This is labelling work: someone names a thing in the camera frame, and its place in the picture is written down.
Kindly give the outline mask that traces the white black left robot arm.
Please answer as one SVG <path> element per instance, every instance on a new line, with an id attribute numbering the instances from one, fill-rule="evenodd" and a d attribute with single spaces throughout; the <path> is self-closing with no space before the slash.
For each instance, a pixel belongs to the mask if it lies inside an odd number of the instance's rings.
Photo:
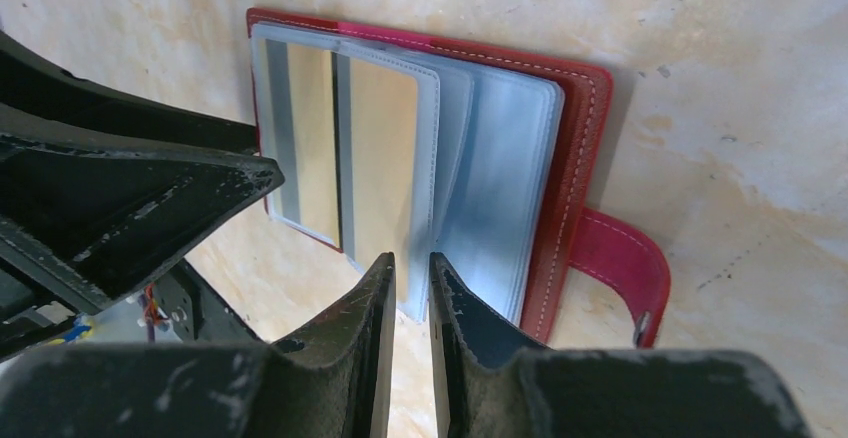
<path id="1" fill-rule="evenodd" d="M 249 339 L 189 251 L 284 181 L 254 126 L 74 76 L 1 38 L 1 356 L 135 299 L 149 339 Z"/>

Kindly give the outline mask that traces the red leather card holder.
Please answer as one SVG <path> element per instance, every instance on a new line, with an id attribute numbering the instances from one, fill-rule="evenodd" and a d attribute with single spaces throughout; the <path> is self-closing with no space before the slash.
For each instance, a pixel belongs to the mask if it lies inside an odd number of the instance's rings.
<path id="1" fill-rule="evenodd" d="M 634 344 L 655 343 L 670 271 L 644 233 L 586 205 L 613 77 L 588 63 L 476 42 L 263 8 L 247 11 L 254 41 L 333 55 L 340 242 L 343 237 L 347 59 L 407 70 L 418 82 L 412 187 L 410 318 L 426 315 L 428 257 L 444 254 L 466 286 L 531 338 L 551 336 L 565 278 L 579 270 L 614 290 Z"/>

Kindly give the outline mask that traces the gold credit card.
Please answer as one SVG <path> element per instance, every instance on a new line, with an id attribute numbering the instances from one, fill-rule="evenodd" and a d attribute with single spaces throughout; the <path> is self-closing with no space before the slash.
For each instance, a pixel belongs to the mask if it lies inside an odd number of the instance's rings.
<path id="1" fill-rule="evenodd" d="M 418 82 L 407 70 L 347 59 L 344 137 L 344 250 L 367 268 L 383 252 L 396 261 L 397 299 L 409 298 L 412 187 Z"/>
<path id="2" fill-rule="evenodd" d="M 333 55 L 271 39 L 255 40 L 253 51 L 260 148 L 284 175 L 266 199 L 268 214 L 337 248 Z"/>

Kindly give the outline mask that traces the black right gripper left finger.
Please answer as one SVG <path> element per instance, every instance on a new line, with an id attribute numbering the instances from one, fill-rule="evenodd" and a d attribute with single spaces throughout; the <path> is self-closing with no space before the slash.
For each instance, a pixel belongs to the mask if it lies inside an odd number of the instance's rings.
<path id="1" fill-rule="evenodd" d="M 48 346 L 1 377 L 5 437 L 383 437 L 395 257 L 267 343 Z"/>

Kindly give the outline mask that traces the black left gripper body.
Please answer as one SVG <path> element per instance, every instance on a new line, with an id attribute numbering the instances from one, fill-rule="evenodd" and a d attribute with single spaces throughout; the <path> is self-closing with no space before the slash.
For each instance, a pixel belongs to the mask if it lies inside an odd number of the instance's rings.
<path id="1" fill-rule="evenodd" d="M 71 331 L 110 303 L 110 272 L 99 263 L 64 267 L 13 249 L 1 251 L 1 359 Z"/>

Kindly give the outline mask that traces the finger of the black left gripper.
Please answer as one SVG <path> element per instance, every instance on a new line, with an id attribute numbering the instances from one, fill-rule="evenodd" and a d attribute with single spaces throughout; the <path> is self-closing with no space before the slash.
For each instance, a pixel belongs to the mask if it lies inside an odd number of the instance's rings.
<path id="1" fill-rule="evenodd" d="M 72 309 L 150 283 L 280 186 L 267 158 L 100 136 L 1 136 L 1 256 Z"/>
<path id="2" fill-rule="evenodd" d="M 1 102 L 39 118 L 108 134 L 239 154 L 259 150 L 253 125 L 78 78 L 6 33 L 1 34 Z"/>

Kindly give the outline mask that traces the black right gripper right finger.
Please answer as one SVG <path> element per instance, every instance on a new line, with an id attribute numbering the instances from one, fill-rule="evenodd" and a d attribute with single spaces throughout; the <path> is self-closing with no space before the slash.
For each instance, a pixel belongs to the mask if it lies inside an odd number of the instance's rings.
<path id="1" fill-rule="evenodd" d="M 430 257 L 442 437 L 807 437 L 781 377 L 733 350 L 554 350 Z"/>

